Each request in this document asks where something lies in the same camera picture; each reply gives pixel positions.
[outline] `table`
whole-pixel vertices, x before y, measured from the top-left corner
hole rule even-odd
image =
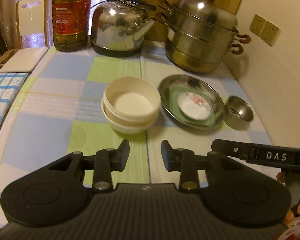
[[[103,148],[117,148],[123,139],[130,142],[130,156],[123,172],[113,172],[114,184],[178,184],[178,172],[165,171],[160,144],[167,139],[173,148],[189,148],[196,154],[210,151],[215,138],[270,144],[257,114],[248,131],[234,131],[225,123],[214,133],[183,129],[164,111],[153,127],[138,135],[113,131],[102,114],[103,90],[121,76],[142,77],[158,86],[168,75],[185,73],[166,57],[163,44],[150,43],[140,55],[111,58],[96,54],[91,47],[62,53],[50,48],[18,93],[0,131],[0,194],[10,182],[73,151],[94,155]],[[208,76],[199,77],[226,100],[236,95],[249,102],[223,63]],[[277,169],[251,167],[274,176]],[[199,172],[201,186],[207,183]],[[84,185],[92,183],[87,172]],[[0,227],[7,223],[0,207]]]

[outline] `ribbed black surface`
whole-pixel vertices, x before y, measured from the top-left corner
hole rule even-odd
[[[197,195],[178,192],[174,184],[119,184],[112,193],[95,195],[72,220],[48,228],[11,223],[0,240],[273,240],[284,230],[282,224],[261,229],[226,224]]]

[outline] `wall socket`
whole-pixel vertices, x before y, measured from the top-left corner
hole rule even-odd
[[[270,46],[273,46],[278,39],[280,32],[281,31],[277,26],[275,26],[271,22],[266,22],[266,25],[263,28],[260,37]]]
[[[264,26],[266,25],[266,22],[266,19],[263,19],[261,16],[256,14],[250,25],[250,30],[256,35],[260,36]]]

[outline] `small metal bowl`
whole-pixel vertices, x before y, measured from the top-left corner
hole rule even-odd
[[[225,122],[234,130],[247,130],[253,120],[250,106],[241,98],[231,96],[226,103]]]
[[[170,100],[172,96],[170,93],[170,88],[175,86],[185,87],[189,89],[199,89],[210,98],[211,110],[214,112],[214,116],[215,116],[215,123],[213,126],[204,126],[204,125],[185,122],[184,120],[178,118],[172,112],[171,105],[170,105]],[[161,96],[162,106],[169,113],[170,117],[172,117],[172,119],[188,127],[192,127],[200,130],[210,130],[211,128],[221,125],[221,123],[223,122],[226,116],[225,105],[221,97],[219,96],[219,94],[207,83],[197,78],[188,75],[181,75],[181,74],[171,75],[161,81],[158,91]]]

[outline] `oil bottle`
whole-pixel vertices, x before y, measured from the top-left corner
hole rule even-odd
[[[85,47],[88,41],[91,0],[52,0],[53,43],[67,52]]]

